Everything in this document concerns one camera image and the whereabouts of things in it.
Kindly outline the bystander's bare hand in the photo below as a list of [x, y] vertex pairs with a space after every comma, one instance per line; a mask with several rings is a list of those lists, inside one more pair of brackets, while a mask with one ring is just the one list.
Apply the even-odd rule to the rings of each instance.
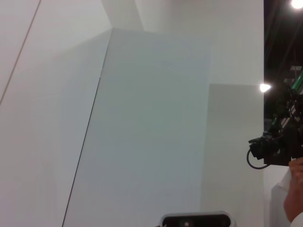
[[289, 162], [292, 179], [299, 184], [303, 183], [303, 158], [293, 159]]

